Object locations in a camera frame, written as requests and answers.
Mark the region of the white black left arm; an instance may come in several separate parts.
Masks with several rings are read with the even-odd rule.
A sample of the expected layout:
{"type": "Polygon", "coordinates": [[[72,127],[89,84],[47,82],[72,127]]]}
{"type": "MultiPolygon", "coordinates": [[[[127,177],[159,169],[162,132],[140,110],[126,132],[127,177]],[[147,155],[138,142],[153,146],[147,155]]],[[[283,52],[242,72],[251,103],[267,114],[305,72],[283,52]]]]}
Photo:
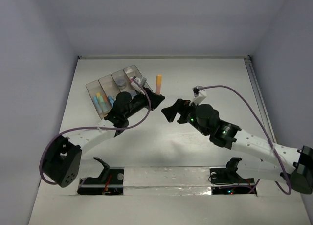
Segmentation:
{"type": "Polygon", "coordinates": [[[56,135],[46,146],[40,160],[41,179],[61,188],[69,186],[82,171],[81,157],[100,143],[117,137],[132,128],[128,119],[146,108],[149,112],[156,109],[165,96],[155,94],[149,88],[132,97],[128,92],[120,92],[108,114],[95,127],[72,129],[80,133],[69,138],[65,131],[56,135]]]}

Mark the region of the blue highlighter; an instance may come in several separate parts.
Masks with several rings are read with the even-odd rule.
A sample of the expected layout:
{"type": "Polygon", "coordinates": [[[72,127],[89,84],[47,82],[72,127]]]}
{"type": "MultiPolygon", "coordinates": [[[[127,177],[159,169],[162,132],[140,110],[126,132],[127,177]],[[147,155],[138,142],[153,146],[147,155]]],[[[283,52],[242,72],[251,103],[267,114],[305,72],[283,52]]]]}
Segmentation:
{"type": "Polygon", "coordinates": [[[94,103],[94,105],[95,105],[95,107],[96,107],[96,109],[97,109],[97,112],[98,112],[98,113],[101,113],[101,112],[102,112],[102,109],[101,109],[101,107],[100,107],[100,105],[99,105],[99,103],[98,103],[97,96],[94,96],[94,97],[92,98],[92,100],[93,100],[93,103],[94,103]]]}
{"type": "Polygon", "coordinates": [[[114,106],[114,99],[113,99],[111,96],[108,96],[107,99],[108,99],[109,103],[110,103],[112,106],[114,106]]]}

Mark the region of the green highlighter with tip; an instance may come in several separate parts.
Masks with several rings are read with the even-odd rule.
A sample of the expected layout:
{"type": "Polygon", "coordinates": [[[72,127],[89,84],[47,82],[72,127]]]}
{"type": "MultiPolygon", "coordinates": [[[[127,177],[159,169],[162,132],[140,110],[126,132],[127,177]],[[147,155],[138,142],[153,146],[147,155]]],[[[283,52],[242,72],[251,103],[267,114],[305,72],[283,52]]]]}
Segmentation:
{"type": "Polygon", "coordinates": [[[105,101],[101,95],[98,96],[98,102],[99,102],[99,105],[102,109],[102,112],[107,112],[108,109],[107,109],[106,103],[105,103],[105,101]]]}

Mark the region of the clear paperclip jar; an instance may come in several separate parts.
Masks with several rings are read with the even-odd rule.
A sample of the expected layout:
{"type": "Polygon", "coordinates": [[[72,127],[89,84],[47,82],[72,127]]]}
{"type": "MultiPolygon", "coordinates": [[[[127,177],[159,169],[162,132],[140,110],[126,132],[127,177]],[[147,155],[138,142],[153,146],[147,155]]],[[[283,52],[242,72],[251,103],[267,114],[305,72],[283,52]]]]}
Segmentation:
{"type": "Polygon", "coordinates": [[[129,93],[130,93],[130,95],[131,95],[132,97],[135,97],[135,96],[137,95],[137,93],[136,93],[135,90],[131,90],[131,91],[129,91],[129,93]]]}
{"type": "Polygon", "coordinates": [[[126,87],[126,80],[123,76],[116,77],[115,82],[120,89],[124,89],[126,87]]]}

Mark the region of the orange yellow highlighter cap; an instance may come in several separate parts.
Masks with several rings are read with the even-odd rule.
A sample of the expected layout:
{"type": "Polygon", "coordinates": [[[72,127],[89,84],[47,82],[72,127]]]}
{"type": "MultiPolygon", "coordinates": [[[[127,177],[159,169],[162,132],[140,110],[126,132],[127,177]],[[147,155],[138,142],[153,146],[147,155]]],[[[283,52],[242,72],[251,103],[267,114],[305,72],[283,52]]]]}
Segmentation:
{"type": "Polygon", "coordinates": [[[156,76],[156,85],[157,85],[157,86],[160,86],[161,83],[162,83],[162,75],[161,75],[161,74],[158,74],[158,75],[156,76]]]}

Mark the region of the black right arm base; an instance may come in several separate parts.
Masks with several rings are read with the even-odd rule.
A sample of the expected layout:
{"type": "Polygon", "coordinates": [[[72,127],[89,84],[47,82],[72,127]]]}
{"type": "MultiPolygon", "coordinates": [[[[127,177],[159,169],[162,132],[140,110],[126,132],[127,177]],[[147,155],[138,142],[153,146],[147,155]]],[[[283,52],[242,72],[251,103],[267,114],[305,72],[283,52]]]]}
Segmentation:
{"type": "Polygon", "coordinates": [[[238,173],[238,164],[242,161],[240,157],[232,157],[225,167],[211,168],[208,180],[214,185],[231,185],[240,183],[252,183],[253,178],[242,178],[238,173]]]}

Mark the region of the orange highlighter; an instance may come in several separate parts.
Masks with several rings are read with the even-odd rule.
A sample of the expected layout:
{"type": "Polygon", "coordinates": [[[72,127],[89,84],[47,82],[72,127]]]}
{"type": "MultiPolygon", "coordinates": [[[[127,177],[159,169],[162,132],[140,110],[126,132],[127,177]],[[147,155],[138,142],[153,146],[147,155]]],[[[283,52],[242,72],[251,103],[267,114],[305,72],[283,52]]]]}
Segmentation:
{"type": "Polygon", "coordinates": [[[160,86],[157,86],[156,85],[156,92],[155,92],[157,95],[160,95],[161,94],[161,85],[160,86]]]}

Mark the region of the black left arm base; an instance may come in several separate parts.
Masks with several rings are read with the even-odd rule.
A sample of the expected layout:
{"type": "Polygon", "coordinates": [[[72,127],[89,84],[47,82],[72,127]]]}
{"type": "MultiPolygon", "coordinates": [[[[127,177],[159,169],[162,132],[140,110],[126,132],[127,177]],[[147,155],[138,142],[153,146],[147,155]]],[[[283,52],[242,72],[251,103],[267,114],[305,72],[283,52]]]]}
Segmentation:
{"type": "Polygon", "coordinates": [[[91,163],[88,166],[86,161],[81,162],[79,173],[83,175],[80,177],[78,189],[103,187],[106,191],[110,188],[123,188],[124,167],[110,168],[98,157],[94,157],[91,163]]]}

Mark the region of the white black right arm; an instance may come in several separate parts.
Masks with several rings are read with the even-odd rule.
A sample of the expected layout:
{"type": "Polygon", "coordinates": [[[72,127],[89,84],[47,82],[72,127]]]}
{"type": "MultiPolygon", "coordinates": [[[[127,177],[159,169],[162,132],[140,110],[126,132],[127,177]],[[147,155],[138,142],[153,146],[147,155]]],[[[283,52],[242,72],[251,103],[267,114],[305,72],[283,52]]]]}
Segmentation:
{"type": "Polygon", "coordinates": [[[189,123],[214,145],[243,152],[261,160],[253,167],[247,167],[256,177],[289,182],[291,188],[302,194],[313,192],[313,150],[308,146],[290,148],[256,137],[239,126],[219,118],[219,112],[209,104],[194,105],[178,99],[162,113],[173,122],[179,114],[179,124],[189,123]]]}

